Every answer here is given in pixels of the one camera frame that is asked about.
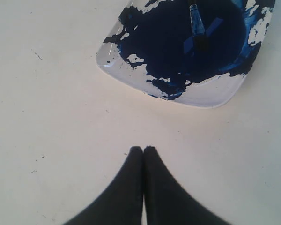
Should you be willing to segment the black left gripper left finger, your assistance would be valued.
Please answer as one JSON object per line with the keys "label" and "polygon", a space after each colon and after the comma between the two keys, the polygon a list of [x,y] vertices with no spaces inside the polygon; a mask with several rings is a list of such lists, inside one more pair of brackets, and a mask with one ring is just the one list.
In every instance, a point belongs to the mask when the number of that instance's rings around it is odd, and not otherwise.
{"label": "black left gripper left finger", "polygon": [[66,225],[140,225],[143,151],[133,146],[108,187]]}

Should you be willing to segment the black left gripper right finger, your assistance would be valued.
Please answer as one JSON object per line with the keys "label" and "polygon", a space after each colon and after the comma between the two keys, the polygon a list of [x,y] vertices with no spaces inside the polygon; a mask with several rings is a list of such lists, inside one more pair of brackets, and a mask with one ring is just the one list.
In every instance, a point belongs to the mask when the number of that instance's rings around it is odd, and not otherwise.
{"label": "black left gripper right finger", "polygon": [[180,186],[153,146],[143,152],[143,183],[148,225],[229,224]]}

